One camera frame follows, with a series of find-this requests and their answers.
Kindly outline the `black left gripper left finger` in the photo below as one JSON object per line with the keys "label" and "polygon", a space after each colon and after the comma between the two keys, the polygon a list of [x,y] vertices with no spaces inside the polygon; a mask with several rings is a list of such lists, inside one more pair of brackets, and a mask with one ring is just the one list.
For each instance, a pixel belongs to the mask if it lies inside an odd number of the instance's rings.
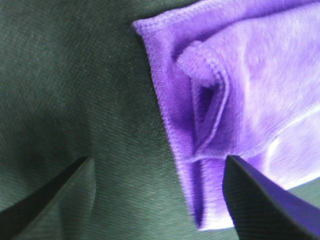
{"label": "black left gripper left finger", "polygon": [[80,240],[96,197],[95,161],[81,157],[0,213],[2,240]]}

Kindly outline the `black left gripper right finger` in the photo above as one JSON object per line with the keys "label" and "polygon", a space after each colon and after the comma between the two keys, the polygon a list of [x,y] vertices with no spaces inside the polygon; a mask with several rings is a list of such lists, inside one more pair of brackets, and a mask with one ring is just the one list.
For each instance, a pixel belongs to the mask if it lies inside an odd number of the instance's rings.
{"label": "black left gripper right finger", "polygon": [[320,210],[236,155],[226,158],[223,197],[241,240],[318,240]]}

